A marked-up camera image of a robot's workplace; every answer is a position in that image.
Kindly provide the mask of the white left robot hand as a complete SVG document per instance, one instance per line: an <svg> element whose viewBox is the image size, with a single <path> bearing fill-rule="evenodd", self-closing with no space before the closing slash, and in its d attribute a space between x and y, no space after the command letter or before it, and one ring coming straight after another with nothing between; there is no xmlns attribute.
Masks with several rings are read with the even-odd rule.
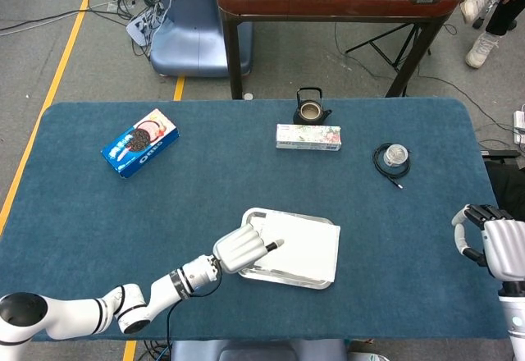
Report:
<svg viewBox="0 0 525 361"><path fill-rule="evenodd" d="M251 224L245 224L220 238L213 246L212 254L219 261L223 272L234 274L253 265L284 243L283 239L279 239L266 244Z"/></svg>

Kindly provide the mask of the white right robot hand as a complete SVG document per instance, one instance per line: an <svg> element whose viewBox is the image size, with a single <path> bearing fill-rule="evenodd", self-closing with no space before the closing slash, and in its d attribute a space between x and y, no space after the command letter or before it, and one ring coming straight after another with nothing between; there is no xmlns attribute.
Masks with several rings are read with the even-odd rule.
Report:
<svg viewBox="0 0 525 361"><path fill-rule="evenodd" d="M475 224L484 250L471 247L464 222ZM525 222L514 219L503 209L491 205L468 204L452 218L456 249L464 257L502 282L525 281Z"/></svg>

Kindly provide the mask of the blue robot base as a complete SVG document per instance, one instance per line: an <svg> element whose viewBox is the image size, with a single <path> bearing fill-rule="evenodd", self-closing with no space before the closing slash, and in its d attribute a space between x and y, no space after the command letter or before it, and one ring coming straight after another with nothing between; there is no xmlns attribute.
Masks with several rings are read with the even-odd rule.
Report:
<svg viewBox="0 0 525 361"><path fill-rule="evenodd" d="M227 77L217 0L162 0L168 9L152 37L150 62L160 75Z"/></svg>

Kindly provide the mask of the black flat bar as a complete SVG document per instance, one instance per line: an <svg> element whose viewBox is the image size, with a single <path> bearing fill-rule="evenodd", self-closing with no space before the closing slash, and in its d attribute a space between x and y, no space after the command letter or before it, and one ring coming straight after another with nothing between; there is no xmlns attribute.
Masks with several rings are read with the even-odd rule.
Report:
<svg viewBox="0 0 525 361"><path fill-rule="evenodd" d="M518 158L521 156L521 153L516 150L489 150L483 149L481 155L484 159L490 160L505 160L511 158Z"/></svg>

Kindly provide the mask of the grey blue robot torso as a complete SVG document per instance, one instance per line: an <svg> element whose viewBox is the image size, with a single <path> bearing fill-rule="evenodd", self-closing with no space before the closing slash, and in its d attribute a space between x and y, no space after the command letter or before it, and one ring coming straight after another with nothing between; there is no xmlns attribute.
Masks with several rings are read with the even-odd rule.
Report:
<svg viewBox="0 0 525 361"><path fill-rule="evenodd" d="M348 356L339 339L177 340L171 361L348 361Z"/></svg>

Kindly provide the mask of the blue table cloth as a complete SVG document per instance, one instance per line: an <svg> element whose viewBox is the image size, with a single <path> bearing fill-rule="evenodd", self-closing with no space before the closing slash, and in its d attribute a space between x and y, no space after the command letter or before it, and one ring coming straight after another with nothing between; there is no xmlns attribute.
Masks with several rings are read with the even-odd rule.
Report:
<svg viewBox="0 0 525 361"><path fill-rule="evenodd" d="M491 204L466 107L452 98L329 99L336 152L278 149L290 99L162 102L180 138L123 179L102 148L152 103L57 103L42 117L0 235L0 296L143 291L240 225L253 207L340 228L336 278L310 290L241 276L140 332L150 339L501 338L487 271L459 255L451 219ZM383 160L390 144L409 159Z"/></svg>

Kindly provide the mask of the floral toothpaste box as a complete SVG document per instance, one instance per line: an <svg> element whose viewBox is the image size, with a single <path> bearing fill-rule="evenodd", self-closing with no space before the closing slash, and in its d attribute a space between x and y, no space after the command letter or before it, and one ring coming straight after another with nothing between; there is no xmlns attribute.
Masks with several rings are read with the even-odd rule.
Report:
<svg viewBox="0 0 525 361"><path fill-rule="evenodd" d="M342 146L339 126L276 125L278 149L338 151Z"/></svg>

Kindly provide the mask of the small clear round container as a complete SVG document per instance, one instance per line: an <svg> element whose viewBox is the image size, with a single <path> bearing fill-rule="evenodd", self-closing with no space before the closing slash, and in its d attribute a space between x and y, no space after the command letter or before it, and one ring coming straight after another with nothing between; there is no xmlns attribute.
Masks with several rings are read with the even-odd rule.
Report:
<svg viewBox="0 0 525 361"><path fill-rule="evenodd" d="M390 144L383 155L388 167L399 167L409 159L409 151L401 144Z"/></svg>

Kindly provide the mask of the blue Oreo cookie box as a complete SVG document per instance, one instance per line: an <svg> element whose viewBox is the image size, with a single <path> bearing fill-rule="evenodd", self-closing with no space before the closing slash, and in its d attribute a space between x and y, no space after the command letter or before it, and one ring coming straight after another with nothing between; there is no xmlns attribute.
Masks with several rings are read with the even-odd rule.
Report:
<svg viewBox="0 0 525 361"><path fill-rule="evenodd" d="M179 137L177 125L155 108L107 144L101 154L121 178L129 178Z"/></svg>

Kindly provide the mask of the black cast iron teapot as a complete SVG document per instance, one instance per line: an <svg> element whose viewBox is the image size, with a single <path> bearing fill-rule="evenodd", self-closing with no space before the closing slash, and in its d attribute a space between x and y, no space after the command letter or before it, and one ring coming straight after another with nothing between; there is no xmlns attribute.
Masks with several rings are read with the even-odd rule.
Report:
<svg viewBox="0 0 525 361"><path fill-rule="evenodd" d="M301 93L316 91L318 99L303 99ZM325 109L322 104L323 91L318 87L302 87L296 91L297 107L293 115L293 123L302 126L322 126L332 114L331 109Z"/></svg>

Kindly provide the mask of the black folding tripod stand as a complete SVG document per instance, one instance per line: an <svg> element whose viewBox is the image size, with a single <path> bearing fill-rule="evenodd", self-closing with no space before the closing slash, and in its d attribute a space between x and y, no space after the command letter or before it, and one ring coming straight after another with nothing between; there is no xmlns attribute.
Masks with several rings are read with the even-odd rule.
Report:
<svg viewBox="0 0 525 361"><path fill-rule="evenodd" d="M372 36L370 39L358 43L351 48L344 49L343 54L349 56L351 53L357 52L365 47L371 48L391 69L399 72L404 61L408 58L409 52L417 43L422 33L422 27L418 24L404 23L378 35ZM392 50L387 49L384 45L389 38L401 38L399 48Z"/></svg>

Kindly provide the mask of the white power strip with plugs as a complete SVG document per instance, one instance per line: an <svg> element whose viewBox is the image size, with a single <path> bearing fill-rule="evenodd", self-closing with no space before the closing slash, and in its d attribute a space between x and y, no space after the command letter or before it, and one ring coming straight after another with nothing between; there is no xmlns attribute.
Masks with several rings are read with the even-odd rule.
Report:
<svg viewBox="0 0 525 361"><path fill-rule="evenodd" d="M156 7L138 14L126 26L126 32L140 47L149 46L153 32L159 27L161 17Z"/></svg>

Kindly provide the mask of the white wall power strip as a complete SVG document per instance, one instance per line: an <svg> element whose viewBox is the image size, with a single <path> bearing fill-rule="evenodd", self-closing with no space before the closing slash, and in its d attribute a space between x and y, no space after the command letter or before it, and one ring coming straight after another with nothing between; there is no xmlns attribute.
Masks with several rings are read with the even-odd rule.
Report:
<svg viewBox="0 0 525 361"><path fill-rule="evenodd" d="M514 143L525 144L525 112L517 110L513 114L514 119Z"/></svg>

